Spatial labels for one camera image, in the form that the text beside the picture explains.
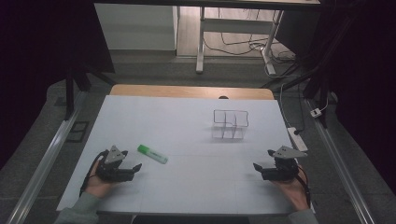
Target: desk leg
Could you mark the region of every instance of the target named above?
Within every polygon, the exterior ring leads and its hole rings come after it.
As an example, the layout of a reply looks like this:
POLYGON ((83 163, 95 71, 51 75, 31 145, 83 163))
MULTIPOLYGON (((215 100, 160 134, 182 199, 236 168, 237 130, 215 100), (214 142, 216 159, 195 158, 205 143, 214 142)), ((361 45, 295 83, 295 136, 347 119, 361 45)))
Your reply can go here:
POLYGON ((265 61, 265 67, 268 71, 268 75, 274 76, 276 74, 275 68, 271 62, 271 57, 270 57, 270 50, 271 50, 271 45, 274 41, 274 37, 276 34, 277 27, 280 22, 280 18, 282 17, 283 11, 279 11, 276 15, 276 19, 274 20, 273 26, 271 28, 270 34, 268 35, 268 41, 267 44, 265 45, 265 48, 262 49, 262 57, 264 58, 265 61))
POLYGON ((202 74, 204 72, 204 27, 205 27, 205 8, 201 7, 197 67, 195 69, 197 74, 202 74))

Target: white tabletop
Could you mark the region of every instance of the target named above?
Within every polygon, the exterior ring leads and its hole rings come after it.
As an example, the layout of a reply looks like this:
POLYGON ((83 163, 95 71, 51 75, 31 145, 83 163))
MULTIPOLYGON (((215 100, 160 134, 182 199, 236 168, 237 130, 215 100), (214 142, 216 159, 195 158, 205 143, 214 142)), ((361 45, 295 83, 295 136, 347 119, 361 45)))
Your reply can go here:
POLYGON ((117 185, 99 211, 171 215, 287 214, 290 203, 253 162, 274 167, 267 149, 291 147, 275 100, 107 96, 57 210, 71 207, 95 156, 128 150, 121 168, 143 163, 134 180, 117 185), (239 140, 212 138, 213 111, 246 110, 239 140), (143 144, 166 164, 137 152, 143 144))

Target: human hand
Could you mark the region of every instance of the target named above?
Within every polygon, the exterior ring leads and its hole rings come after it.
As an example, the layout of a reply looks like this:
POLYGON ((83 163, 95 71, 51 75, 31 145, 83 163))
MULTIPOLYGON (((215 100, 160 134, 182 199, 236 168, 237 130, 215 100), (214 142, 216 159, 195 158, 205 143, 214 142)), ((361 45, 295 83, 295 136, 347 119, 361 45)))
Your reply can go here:
POLYGON ((96 175, 96 168, 98 167, 98 164, 99 161, 95 163, 91 170, 90 179, 88 180, 88 185, 85 189, 85 192, 90 193, 91 195, 98 198, 103 198, 117 183, 106 182, 99 178, 99 176, 96 175))
MULTIPOLYGON (((298 176, 307 184, 307 178, 303 167, 299 165, 298 176)), ((309 208, 306 201, 306 194, 303 185, 293 178, 291 181, 271 181, 280 188, 283 194, 291 201, 296 211, 302 211, 309 208)))

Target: gray carpet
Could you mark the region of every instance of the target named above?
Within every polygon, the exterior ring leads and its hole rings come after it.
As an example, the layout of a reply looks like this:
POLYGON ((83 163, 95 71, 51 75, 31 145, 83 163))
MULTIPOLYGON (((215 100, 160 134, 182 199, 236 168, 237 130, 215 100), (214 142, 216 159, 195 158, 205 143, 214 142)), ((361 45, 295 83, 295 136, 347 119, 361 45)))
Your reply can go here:
MULTIPOLYGON (((271 78, 265 75, 262 63, 206 63, 204 73, 195 74, 195 63, 116 63, 116 75, 109 75, 118 83, 178 86, 213 86, 259 88, 271 78)), ((286 64, 278 64, 278 73, 287 69, 286 64)), ((57 217, 56 206, 62 197, 68 179, 74 171, 79 155, 85 146, 100 106, 111 87, 103 80, 89 75, 92 89, 84 108, 77 118, 78 125, 68 135, 64 146, 40 190, 25 223, 52 223, 57 217)), ((274 84, 286 82, 288 77, 274 84)), ((25 186, 39 164, 50 141, 58 130, 65 112, 64 82, 52 85, 48 91, 48 101, 37 118, 31 131, 16 153, 0 172, 0 223, 5 223, 13 207, 21 197, 25 186)), ((356 215, 344 186, 335 172, 314 121, 304 104, 300 108, 298 88, 283 92, 282 103, 289 123, 301 133, 307 147, 308 158, 300 160, 310 179, 312 202, 319 223, 361 223, 356 215)), ((364 199, 373 212, 376 223, 396 223, 396 199, 385 182, 365 157, 359 146, 338 123, 334 115, 336 103, 330 100, 327 121, 329 131, 353 174, 364 199)), ((131 223, 132 216, 101 214, 100 223, 131 223)), ((249 217, 251 224, 289 223, 286 216, 249 217)))

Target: gray sleeve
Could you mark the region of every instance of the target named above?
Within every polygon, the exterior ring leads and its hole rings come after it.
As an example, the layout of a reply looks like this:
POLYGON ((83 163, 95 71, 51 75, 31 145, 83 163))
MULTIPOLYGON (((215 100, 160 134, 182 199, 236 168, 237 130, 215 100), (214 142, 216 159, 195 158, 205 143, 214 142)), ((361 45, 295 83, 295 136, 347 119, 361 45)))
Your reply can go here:
POLYGON ((311 209, 291 213, 289 219, 292 224, 318 224, 317 218, 311 209))
POLYGON ((83 192, 72 208, 65 208, 61 211, 55 224, 97 223, 99 217, 96 215, 96 209, 99 201, 99 198, 83 192))

